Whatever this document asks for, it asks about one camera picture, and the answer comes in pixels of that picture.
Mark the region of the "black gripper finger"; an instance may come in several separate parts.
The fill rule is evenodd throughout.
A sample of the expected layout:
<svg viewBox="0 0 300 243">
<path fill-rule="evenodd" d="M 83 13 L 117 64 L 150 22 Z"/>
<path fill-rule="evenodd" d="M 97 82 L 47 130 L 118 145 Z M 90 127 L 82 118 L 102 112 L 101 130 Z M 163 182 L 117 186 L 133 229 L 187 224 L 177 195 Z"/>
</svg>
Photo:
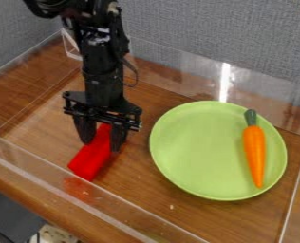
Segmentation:
<svg viewBox="0 0 300 243">
<path fill-rule="evenodd" d="M 82 143 L 90 144 L 97 133 L 95 120 L 89 117 L 75 116 L 74 124 Z"/>
<path fill-rule="evenodd" d="M 126 142 L 129 129 L 121 123 L 114 123 L 111 128 L 111 151 L 118 152 Z"/>
</svg>

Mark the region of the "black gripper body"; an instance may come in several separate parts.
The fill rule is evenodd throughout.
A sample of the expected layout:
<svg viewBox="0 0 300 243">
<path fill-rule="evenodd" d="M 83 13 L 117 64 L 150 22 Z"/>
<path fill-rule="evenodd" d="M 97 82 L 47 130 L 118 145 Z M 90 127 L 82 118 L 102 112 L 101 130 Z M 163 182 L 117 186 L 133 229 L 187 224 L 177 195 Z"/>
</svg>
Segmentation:
<svg viewBox="0 0 300 243">
<path fill-rule="evenodd" d="M 141 128 L 142 109 L 125 98 L 123 71 L 109 74 L 83 73 L 86 89 L 65 91 L 63 112 L 67 115 L 89 117 L 95 122 L 121 123 L 130 130 Z"/>
</svg>

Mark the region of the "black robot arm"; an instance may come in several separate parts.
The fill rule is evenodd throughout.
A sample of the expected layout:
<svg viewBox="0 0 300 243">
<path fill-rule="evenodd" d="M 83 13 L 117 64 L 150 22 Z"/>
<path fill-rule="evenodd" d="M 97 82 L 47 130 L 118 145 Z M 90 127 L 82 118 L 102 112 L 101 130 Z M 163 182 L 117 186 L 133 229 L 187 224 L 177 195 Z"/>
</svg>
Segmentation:
<svg viewBox="0 0 300 243">
<path fill-rule="evenodd" d="M 122 25 L 117 0 L 23 0 L 31 13 L 44 19 L 59 17 L 82 55 L 82 91 L 63 92 L 63 113 L 74 120 L 82 143 L 91 143 L 102 122 L 111 127 L 110 145 L 117 152 L 131 130 L 141 128 L 141 107 L 125 98 L 123 69 L 130 40 Z"/>
</svg>

